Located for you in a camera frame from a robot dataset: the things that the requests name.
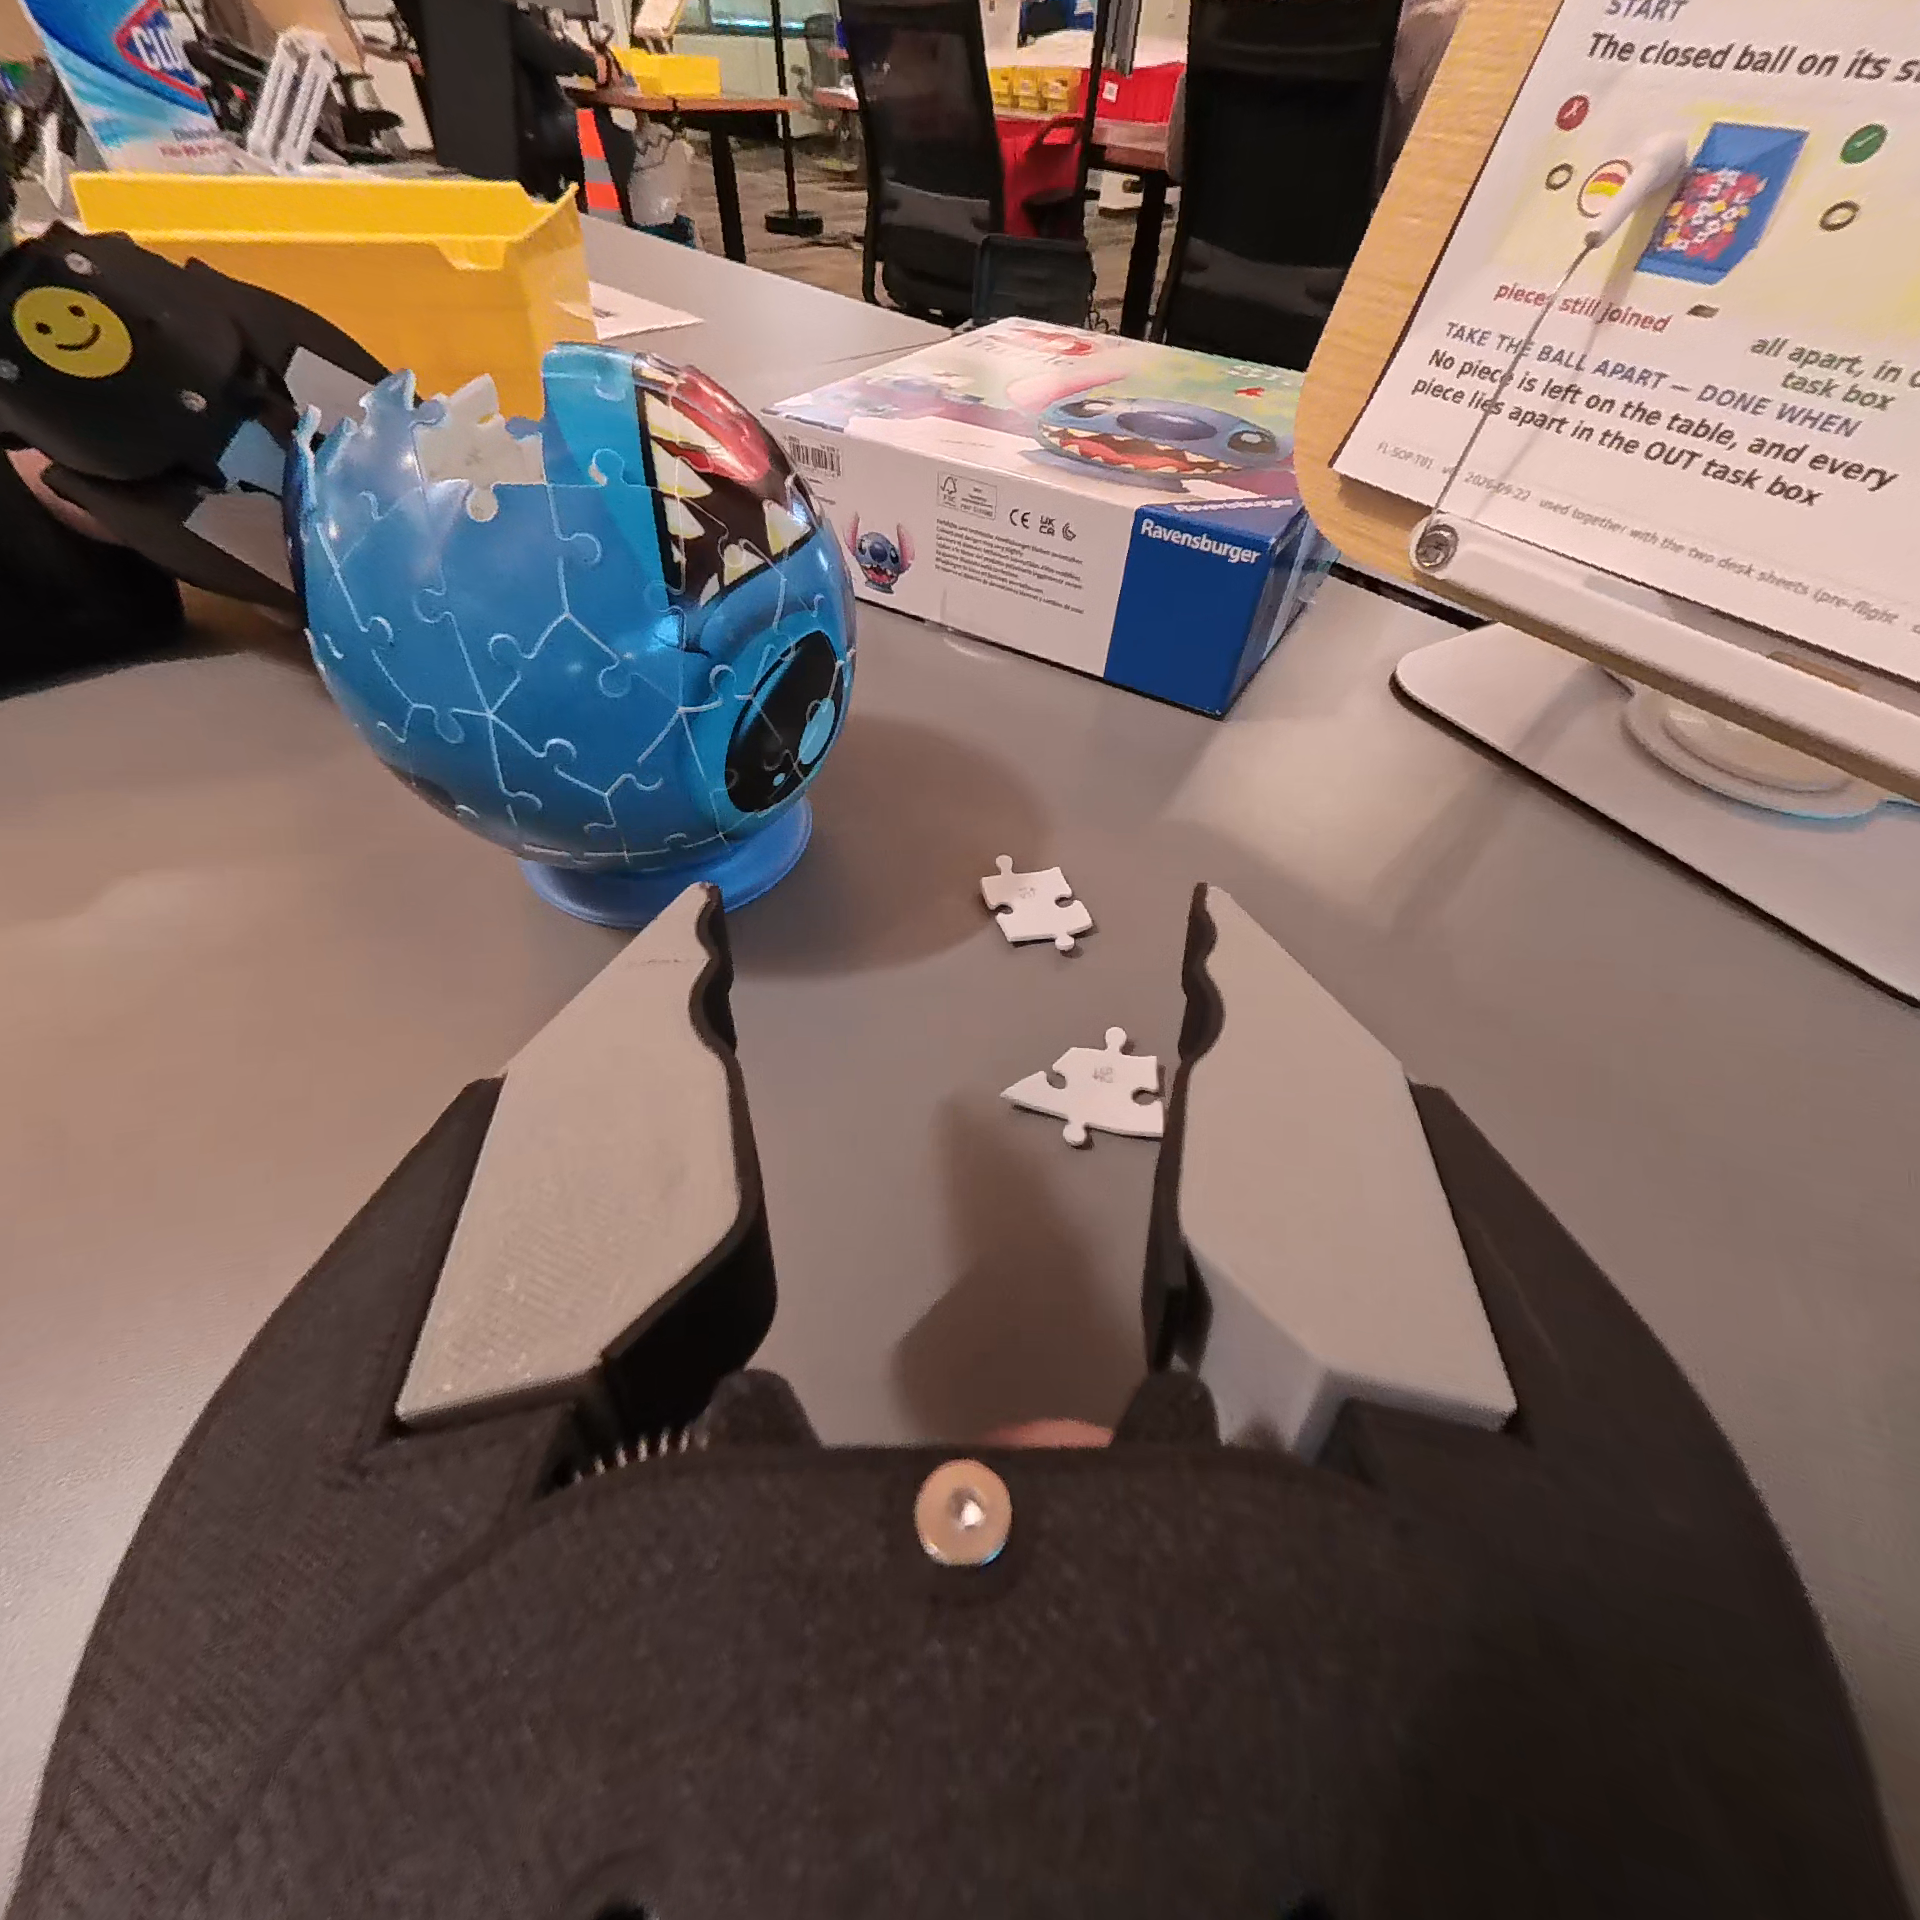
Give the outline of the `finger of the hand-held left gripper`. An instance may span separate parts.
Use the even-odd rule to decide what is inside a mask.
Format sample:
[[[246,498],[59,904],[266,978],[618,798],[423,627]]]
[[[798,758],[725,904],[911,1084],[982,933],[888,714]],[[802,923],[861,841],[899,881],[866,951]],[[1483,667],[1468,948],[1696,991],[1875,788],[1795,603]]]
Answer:
[[[309,408],[346,417],[385,375],[369,348],[301,301],[196,260],[196,453],[223,453],[246,425],[286,443]]]
[[[303,617],[282,504],[273,493],[228,488],[195,473],[111,480],[46,465],[55,498],[191,588]]]

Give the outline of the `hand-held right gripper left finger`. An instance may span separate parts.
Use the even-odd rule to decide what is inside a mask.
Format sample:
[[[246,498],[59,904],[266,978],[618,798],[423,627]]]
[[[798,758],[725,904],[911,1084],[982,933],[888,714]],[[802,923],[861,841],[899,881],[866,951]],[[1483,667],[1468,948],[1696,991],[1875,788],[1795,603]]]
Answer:
[[[693,1430],[752,1363],[778,1268],[722,894],[683,888],[501,1077],[403,1430],[538,1407]]]

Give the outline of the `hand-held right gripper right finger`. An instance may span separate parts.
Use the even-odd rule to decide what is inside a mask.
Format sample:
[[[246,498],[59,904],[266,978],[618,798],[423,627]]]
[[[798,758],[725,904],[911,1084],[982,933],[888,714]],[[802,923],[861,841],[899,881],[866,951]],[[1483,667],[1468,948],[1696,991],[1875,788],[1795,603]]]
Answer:
[[[1399,1060],[1222,885],[1189,901],[1143,1353],[1231,1448],[1316,1460],[1351,1407],[1519,1408]]]

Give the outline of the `white puzzle piece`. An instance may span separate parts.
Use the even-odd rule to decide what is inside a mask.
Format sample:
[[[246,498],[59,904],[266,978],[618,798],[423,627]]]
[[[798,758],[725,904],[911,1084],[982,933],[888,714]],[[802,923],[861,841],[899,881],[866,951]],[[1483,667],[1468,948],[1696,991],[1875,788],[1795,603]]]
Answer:
[[[1009,855],[996,855],[993,871],[979,878],[979,901],[1009,945],[1073,955],[1098,930],[1092,910],[1058,865],[1026,871]]]
[[[1155,1054],[1135,1051],[1122,1025],[1099,1045],[1072,1045],[1049,1070],[999,1091],[1011,1110],[1053,1121],[1062,1140],[1083,1151],[1095,1134],[1163,1140],[1165,1101]]]

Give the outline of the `blue puzzle ball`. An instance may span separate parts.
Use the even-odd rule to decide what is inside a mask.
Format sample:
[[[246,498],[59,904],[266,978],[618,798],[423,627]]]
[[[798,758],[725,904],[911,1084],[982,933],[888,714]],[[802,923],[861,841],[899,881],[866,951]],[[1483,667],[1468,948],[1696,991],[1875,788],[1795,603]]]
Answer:
[[[396,371],[282,504],[319,678],[383,765],[468,833],[652,868],[809,801],[845,728],[845,548],[756,415],[698,365],[598,343],[538,420]]]

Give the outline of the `blue ball stand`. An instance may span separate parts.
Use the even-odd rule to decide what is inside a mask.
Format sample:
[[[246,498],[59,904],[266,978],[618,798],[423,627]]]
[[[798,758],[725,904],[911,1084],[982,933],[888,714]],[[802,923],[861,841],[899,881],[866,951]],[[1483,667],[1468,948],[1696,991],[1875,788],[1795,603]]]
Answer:
[[[639,933],[693,884],[715,885],[728,911],[762,901],[793,871],[809,844],[812,803],[793,801],[743,841],[711,841],[652,868],[566,868],[535,857],[519,857],[518,868],[556,911]]]

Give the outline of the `cartoon puzzle box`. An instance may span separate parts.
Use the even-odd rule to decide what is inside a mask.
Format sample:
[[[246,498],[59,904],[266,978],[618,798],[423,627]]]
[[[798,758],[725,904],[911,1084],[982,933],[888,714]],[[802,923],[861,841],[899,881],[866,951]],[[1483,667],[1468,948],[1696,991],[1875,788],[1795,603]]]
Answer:
[[[1292,463],[1303,385],[996,321],[762,420],[863,600],[1222,717],[1336,557]]]

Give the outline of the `yellow plastic bin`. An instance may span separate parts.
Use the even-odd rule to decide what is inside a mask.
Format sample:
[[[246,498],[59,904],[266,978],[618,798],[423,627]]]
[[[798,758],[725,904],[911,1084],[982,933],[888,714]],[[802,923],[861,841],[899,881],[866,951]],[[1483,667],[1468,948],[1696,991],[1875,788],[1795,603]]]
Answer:
[[[518,184],[339,175],[76,175],[89,231],[288,298],[333,324],[421,397],[491,378],[502,415],[542,408],[551,347],[593,343],[573,203]]]

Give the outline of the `white plastic rack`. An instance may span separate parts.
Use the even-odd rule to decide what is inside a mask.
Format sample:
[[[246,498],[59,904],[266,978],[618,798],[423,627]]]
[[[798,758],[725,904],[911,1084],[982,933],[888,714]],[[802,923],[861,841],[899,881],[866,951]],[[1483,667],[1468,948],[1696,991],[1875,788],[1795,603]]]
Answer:
[[[273,61],[255,100],[242,155],[268,175],[301,175],[313,151],[323,108],[339,65],[329,37],[313,30],[282,30]]]

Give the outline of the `wipes container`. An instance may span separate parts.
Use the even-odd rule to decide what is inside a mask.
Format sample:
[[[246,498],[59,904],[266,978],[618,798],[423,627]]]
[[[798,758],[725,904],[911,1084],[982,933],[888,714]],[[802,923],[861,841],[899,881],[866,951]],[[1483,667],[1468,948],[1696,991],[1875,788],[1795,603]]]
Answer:
[[[232,173],[236,148],[165,4],[22,4],[22,11],[109,173]]]

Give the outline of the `dark background table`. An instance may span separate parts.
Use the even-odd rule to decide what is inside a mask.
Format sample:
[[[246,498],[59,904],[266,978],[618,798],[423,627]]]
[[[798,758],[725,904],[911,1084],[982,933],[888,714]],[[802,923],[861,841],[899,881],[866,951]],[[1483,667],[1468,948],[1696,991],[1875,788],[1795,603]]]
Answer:
[[[791,98],[725,98],[725,94],[649,94],[633,84],[591,87],[585,80],[563,80],[568,100],[578,108],[589,108],[593,117],[598,138],[605,144],[613,131],[613,113],[629,113],[633,117],[659,121],[679,125],[706,138],[709,147],[709,178],[716,207],[716,235],[722,241],[722,257],[731,263],[746,263],[746,220],[739,213],[739,175],[733,163],[733,134],[746,123],[765,121],[779,134],[779,155],[785,163],[789,187],[789,213],[798,213],[793,198],[793,125],[791,113],[798,103]]]

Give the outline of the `white stand base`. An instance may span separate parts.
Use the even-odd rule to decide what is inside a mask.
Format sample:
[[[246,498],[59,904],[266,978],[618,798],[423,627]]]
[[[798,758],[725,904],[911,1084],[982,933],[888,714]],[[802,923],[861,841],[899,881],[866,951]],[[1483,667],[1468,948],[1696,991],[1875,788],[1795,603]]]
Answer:
[[[1916,1004],[1916,803],[1509,627],[1393,668],[1409,707]]]

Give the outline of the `black office chair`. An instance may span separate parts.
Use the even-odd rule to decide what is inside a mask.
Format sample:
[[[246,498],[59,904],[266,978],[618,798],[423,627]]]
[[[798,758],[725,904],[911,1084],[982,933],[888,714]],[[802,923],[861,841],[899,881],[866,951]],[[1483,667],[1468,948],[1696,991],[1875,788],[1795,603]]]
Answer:
[[[955,328],[1092,324],[1085,244],[996,235],[999,157],[978,4],[842,4],[869,170],[863,298]]]
[[[1309,370],[1381,200],[1396,4],[1193,4],[1149,338]]]

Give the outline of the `red bag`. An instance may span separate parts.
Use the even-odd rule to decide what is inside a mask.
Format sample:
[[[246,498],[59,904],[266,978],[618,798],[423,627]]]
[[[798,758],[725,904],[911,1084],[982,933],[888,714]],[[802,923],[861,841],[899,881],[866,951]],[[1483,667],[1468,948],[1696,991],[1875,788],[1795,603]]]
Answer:
[[[1098,128],[1076,114],[993,114],[993,131],[1003,181],[993,231],[1085,244]]]

